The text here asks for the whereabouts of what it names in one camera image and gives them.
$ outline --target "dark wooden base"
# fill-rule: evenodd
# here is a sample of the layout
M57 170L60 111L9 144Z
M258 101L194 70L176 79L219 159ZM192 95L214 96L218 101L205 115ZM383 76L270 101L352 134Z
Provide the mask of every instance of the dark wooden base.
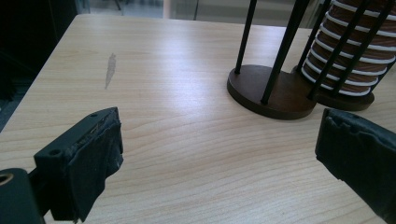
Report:
M295 67L292 73L298 74L300 77L305 79L313 87L314 84L308 81L301 73L295 71ZM348 96L344 94L338 94L332 96L332 92L325 89L319 89L315 95L315 101L321 105L326 105L328 107L347 110L347 111L361 111L367 109L371 103L374 101L375 97L372 93L365 96Z
M267 105L262 104L272 68L261 65L243 65L240 74L230 72L227 89L245 108L273 119L301 119L309 115L315 102L306 96L311 85L299 74L280 72Z

